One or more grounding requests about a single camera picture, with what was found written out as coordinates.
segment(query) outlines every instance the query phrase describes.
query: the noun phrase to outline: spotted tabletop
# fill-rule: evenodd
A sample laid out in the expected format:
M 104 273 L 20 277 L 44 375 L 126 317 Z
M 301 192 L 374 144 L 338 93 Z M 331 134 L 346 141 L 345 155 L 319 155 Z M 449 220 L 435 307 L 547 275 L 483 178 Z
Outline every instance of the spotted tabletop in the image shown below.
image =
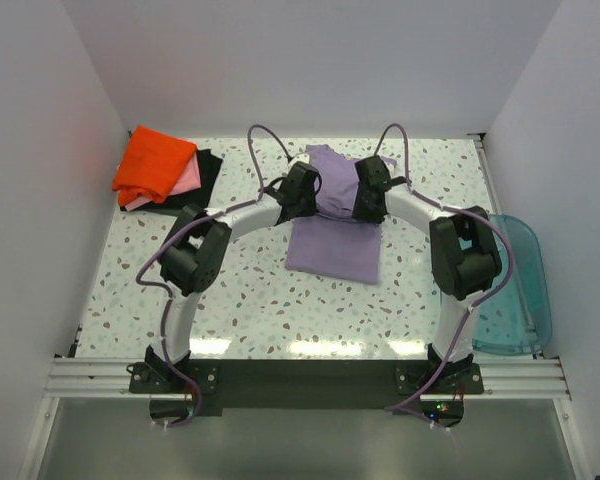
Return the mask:
M 251 199 L 257 179 L 244 138 L 194 139 L 224 159 L 211 205 Z M 372 153 L 377 139 L 284 139 L 291 154 L 328 144 L 351 158 Z M 270 139 L 255 139 L 265 179 L 286 171 Z M 414 186 L 462 205 L 491 204 L 472 140 L 411 140 Z M 385 142 L 383 156 L 398 162 L 402 143 Z M 76 356 L 140 358 L 157 335 L 164 293 L 134 283 L 140 266 L 161 245 L 174 218 L 148 212 L 113 216 L 90 300 L 82 317 Z M 440 294 L 431 275 L 429 239 L 408 223 L 382 224 L 378 285 L 285 269 L 291 224 L 239 238 L 222 271 L 198 305 L 191 331 L 193 356 L 224 358 L 421 357 L 438 327 Z M 157 269 L 147 279 L 159 279 Z

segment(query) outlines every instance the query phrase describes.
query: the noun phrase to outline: white wall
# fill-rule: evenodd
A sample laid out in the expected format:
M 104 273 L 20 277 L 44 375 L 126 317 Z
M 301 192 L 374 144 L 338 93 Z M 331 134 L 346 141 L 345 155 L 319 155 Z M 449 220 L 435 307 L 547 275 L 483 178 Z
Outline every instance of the white wall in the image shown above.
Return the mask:
M 600 0 L 564 0 L 486 137 L 505 211 L 543 249 L 576 421 L 600 473 Z
M 125 135 L 62 5 L 0 1 L 0 479 L 75 334 Z
M 559 0 L 63 0 L 125 126 L 484 132 Z

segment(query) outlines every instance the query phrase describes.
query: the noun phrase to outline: translucent blue container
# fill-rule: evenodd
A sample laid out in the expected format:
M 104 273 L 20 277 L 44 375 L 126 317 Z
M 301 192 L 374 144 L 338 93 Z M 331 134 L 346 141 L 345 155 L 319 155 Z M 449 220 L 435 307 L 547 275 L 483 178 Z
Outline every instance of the translucent blue container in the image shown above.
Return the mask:
M 539 353 L 551 340 L 551 310 L 542 266 L 540 245 L 533 230 L 521 220 L 507 215 L 489 219 L 507 236 L 513 247 L 516 268 L 507 286 L 480 305 L 473 348 L 495 355 Z M 502 273 L 507 268 L 507 252 L 496 237 L 502 259 Z

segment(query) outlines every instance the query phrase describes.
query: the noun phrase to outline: purple cloth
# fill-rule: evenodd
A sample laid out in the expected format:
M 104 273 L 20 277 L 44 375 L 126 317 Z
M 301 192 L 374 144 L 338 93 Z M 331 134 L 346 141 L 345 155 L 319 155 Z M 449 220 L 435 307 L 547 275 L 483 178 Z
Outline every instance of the purple cloth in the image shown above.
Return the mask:
M 322 176 L 316 197 L 319 215 L 293 222 L 286 267 L 290 270 L 376 284 L 380 280 L 380 225 L 351 218 L 358 191 L 355 159 L 328 145 L 310 145 L 306 152 Z M 395 165 L 395 160 L 383 158 Z

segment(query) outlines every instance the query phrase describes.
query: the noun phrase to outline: gray floor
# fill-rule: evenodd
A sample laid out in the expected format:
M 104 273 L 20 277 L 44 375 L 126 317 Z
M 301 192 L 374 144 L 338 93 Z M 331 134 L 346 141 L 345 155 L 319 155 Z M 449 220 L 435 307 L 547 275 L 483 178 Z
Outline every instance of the gray floor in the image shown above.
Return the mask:
M 40 479 L 570 480 L 551 402 L 475 401 L 452 437 L 370 411 L 226 411 L 151 427 L 145 400 L 64 401 Z

